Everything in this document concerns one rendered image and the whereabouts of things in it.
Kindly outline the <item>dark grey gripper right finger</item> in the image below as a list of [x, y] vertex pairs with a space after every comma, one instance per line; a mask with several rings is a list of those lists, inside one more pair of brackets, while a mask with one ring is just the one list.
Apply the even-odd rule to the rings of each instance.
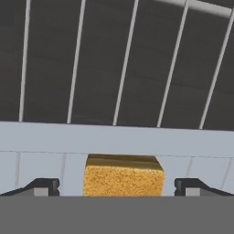
[[176, 178], [175, 196], [181, 197], [234, 197], [234, 194], [207, 186], [198, 178]]

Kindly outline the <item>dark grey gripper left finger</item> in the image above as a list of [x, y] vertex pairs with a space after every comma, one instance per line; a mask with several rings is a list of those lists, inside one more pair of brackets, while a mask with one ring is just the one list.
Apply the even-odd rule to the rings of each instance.
[[58, 197], [58, 178], [36, 178], [28, 185], [0, 194], [0, 197], [29, 196], [29, 197]]

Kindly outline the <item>golden brown baked cake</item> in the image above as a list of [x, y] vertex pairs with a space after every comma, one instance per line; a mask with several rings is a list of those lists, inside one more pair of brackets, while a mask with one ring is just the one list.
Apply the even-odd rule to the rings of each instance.
[[85, 164], [85, 197], [159, 197], [165, 171], [154, 156], [89, 154]]

